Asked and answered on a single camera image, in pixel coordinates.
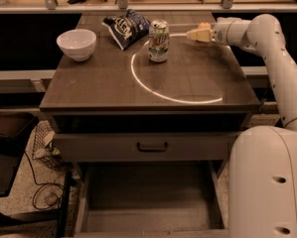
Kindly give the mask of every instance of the wire basket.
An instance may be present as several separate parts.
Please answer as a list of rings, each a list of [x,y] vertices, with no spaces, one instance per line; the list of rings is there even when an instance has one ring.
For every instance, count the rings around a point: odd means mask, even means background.
[[[53,132],[49,121],[41,121],[36,126],[35,141],[33,146],[32,159],[39,161],[50,169],[63,166],[65,162],[62,160],[60,151],[54,146],[53,141],[45,145],[45,138]]]

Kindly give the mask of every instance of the screw hole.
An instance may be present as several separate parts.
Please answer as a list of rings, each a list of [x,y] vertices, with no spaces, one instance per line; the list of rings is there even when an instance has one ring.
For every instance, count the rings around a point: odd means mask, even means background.
[[[278,183],[286,183],[286,178],[283,177],[273,177],[273,180]]]
[[[278,235],[288,235],[290,234],[290,230],[286,227],[277,226],[275,227],[275,233]]]

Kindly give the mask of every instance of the drawer front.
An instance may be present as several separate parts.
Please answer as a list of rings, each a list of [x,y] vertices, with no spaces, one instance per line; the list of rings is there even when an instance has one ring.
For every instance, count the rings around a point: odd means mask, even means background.
[[[57,134],[66,162],[226,160],[236,133],[224,134]]]

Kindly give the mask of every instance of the drawer handle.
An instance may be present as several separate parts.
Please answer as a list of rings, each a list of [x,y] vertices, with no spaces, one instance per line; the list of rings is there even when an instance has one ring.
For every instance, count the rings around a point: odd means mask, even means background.
[[[153,146],[143,146],[140,142],[137,143],[137,150],[142,153],[163,153],[168,150],[168,143],[165,142],[161,148]]]

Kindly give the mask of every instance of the soda can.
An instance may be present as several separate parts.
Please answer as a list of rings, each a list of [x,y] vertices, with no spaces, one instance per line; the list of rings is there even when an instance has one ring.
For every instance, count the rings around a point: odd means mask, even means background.
[[[169,27],[164,20],[154,20],[149,27],[148,57],[155,62],[168,58]]]

